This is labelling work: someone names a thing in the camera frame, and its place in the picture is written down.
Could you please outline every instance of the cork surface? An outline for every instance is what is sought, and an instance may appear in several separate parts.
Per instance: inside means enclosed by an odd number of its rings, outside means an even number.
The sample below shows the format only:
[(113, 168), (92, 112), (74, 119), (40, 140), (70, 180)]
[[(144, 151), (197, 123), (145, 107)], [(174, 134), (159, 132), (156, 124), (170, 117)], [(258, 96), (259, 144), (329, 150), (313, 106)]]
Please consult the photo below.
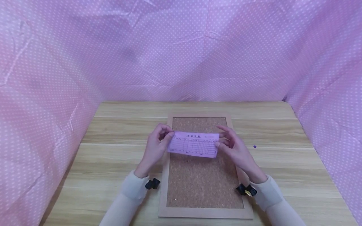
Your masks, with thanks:
[[(225, 118), (173, 118), (173, 130), (221, 132)], [(243, 209), (235, 165), (218, 152), (216, 158), (170, 154), (167, 207)]]

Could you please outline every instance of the hand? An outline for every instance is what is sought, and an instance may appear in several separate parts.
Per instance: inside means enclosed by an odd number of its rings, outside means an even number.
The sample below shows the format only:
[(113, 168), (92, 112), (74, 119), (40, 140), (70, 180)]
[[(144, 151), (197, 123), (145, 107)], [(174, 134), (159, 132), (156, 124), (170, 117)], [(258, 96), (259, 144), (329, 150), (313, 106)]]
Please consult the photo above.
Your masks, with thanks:
[(160, 123), (156, 126), (148, 136), (146, 150), (134, 172), (135, 176), (139, 178), (148, 176), (152, 166), (162, 158), (174, 134), (168, 125)]
[(267, 176), (256, 164), (243, 140), (233, 129), (222, 125), (217, 127), (224, 131), (220, 133), (220, 138), (225, 138), (215, 143), (218, 150), (225, 152), (234, 164), (249, 176), (251, 182), (256, 184), (265, 182)]

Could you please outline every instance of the person's left hand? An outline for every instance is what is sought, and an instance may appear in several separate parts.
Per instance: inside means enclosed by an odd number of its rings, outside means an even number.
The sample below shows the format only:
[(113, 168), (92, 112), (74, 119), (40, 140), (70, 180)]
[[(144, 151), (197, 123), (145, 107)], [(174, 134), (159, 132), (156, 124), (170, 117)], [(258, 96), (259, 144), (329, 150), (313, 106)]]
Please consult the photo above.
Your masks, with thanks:
[(134, 171), (135, 176), (139, 178), (148, 176), (152, 166), (162, 158), (174, 134), (168, 125), (160, 123), (156, 126), (148, 136), (143, 158)]

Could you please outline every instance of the wrist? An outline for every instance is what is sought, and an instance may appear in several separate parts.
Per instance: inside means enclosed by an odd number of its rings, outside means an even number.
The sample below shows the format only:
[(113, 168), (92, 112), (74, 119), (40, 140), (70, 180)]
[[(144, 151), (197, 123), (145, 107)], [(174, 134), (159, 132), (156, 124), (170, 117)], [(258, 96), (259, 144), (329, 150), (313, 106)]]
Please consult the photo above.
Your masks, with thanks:
[(267, 175), (256, 163), (251, 167), (244, 169), (244, 172), (248, 175), (249, 180), (255, 184), (261, 184), (268, 180)]
[(134, 175), (138, 178), (145, 178), (150, 173), (151, 166), (141, 161), (134, 171)]

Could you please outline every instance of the black clip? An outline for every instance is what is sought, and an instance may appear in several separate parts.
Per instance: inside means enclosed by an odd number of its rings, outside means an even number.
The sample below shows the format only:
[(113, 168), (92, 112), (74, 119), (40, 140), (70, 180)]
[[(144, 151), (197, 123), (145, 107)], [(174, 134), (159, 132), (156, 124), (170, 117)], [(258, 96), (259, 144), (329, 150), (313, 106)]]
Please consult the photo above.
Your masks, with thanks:
[(153, 180), (149, 180), (146, 184), (146, 188), (148, 190), (150, 190), (151, 188), (152, 189), (157, 189), (158, 188), (158, 185), (160, 184), (161, 182), (159, 180), (157, 180), (156, 178), (154, 178)]
[(253, 188), (251, 185), (248, 185), (247, 187), (245, 187), (243, 184), (240, 184), (236, 190), (241, 194), (241, 195), (248, 195), (248, 196), (254, 196), (258, 193), (258, 191)]

